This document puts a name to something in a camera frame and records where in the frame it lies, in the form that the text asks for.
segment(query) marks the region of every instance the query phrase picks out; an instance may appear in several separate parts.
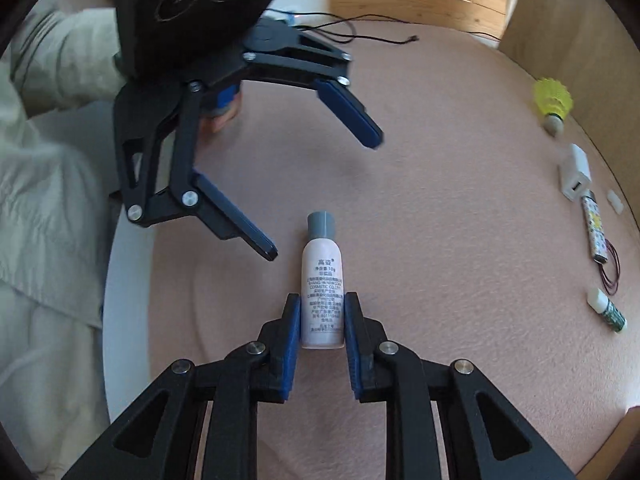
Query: white power adapter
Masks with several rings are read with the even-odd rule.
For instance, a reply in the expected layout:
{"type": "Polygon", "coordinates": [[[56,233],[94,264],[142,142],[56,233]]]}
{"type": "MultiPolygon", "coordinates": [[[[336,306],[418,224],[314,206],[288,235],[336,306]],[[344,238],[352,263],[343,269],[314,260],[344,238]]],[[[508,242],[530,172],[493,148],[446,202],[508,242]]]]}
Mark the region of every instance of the white power adapter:
{"type": "Polygon", "coordinates": [[[587,154],[575,144],[569,144],[569,155],[560,164],[560,190],[573,201],[591,187],[591,172],[587,154]]]}

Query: white cap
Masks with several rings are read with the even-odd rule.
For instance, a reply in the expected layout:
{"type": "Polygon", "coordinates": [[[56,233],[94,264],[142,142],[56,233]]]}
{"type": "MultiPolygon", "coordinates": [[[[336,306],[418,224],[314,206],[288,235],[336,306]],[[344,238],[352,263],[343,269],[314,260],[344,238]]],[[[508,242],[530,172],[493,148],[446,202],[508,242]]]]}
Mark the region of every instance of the white cap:
{"type": "Polygon", "coordinates": [[[619,215],[622,214],[625,205],[622,203],[622,200],[620,200],[620,197],[616,195],[616,192],[612,189],[609,189],[609,192],[607,193],[607,199],[609,200],[611,207],[616,211],[616,213],[618,213],[619,215]]]}
{"type": "Polygon", "coordinates": [[[609,298],[597,286],[591,287],[587,293],[587,303],[598,314],[602,314],[609,304],[609,298]]]}

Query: yellow shuttlecock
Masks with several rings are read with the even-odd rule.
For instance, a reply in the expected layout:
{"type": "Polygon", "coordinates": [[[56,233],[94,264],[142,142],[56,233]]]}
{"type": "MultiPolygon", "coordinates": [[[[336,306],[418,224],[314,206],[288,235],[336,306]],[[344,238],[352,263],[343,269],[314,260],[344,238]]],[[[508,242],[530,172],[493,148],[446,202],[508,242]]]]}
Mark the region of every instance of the yellow shuttlecock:
{"type": "Polygon", "coordinates": [[[545,130],[554,137],[561,134],[564,130],[564,118],[574,106],[574,100],[566,86],[555,79],[540,79],[533,85],[533,95],[545,116],[545,130]]]}

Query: carpet surface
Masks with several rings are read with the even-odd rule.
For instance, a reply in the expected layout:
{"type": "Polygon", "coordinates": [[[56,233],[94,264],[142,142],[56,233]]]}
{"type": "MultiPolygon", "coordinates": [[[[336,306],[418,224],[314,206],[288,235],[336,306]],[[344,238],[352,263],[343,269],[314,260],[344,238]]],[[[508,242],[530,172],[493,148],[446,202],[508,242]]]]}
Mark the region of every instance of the carpet surface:
{"type": "MultiPolygon", "coordinates": [[[[359,23],[352,90],[386,133],[367,150],[312,91],[245,83],[241,115],[198,168],[276,243],[273,263],[194,219],[159,227],[149,305],[152,376],[222,359],[300,291],[306,216],[331,211],[345,290],[423,359],[473,361],[574,470],[640,404],[640,236],[569,119],[540,127],[533,80],[460,32],[359,23]],[[622,262],[620,335],[586,304],[600,285],[579,203],[559,191],[566,145],[587,153],[622,262]]],[[[353,400],[344,350],[302,351],[290,401],[258,412],[261,479],[384,478],[385,409],[353,400]]]]}

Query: small bottle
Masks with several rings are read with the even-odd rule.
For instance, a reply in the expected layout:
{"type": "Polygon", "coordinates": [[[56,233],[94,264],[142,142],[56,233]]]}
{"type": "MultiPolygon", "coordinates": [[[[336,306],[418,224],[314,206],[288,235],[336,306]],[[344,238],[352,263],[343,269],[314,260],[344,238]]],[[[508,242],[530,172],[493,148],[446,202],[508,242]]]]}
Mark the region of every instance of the small bottle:
{"type": "Polygon", "coordinates": [[[342,256],[334,242],[335,221],[327,211],[307,218],[309,243],[302,251],[302,348],[344,346],[342,256]]]}
{"type": "Polygon", "coordinates": [[[597,286],[590,288],[587,294],[587,303],[602,316],[602,319],[611,326],[614,332],[622,332],[626,328],[625,317],[597,286]]]}

